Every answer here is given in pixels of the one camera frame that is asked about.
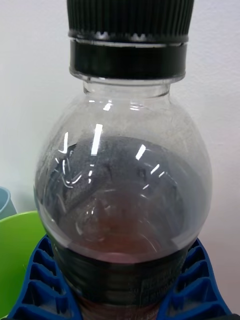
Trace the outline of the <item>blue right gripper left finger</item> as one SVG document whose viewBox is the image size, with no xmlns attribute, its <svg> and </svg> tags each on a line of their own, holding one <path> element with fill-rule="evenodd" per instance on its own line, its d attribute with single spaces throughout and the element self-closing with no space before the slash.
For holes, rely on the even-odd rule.
<svg viewBox="0 0 240 320">
<path fill-rule="evenodd" d="M 11 320 L 81 320 L 80 309 L 44 236 L 30 256 L 22 289 L 9 312 Z"/>
</svg>

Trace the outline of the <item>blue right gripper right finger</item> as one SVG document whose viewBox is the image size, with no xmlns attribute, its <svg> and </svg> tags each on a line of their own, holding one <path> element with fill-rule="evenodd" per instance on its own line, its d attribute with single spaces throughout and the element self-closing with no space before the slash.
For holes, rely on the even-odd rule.
<svg viewBox="0 0 240 320">
<path fill-rule="evenodd" d="M 182 272 L 161 303 L 159 320 L 210 320 L 231 315 L 217 286 L 210 258 L 196 240 Z"/>
</svg>

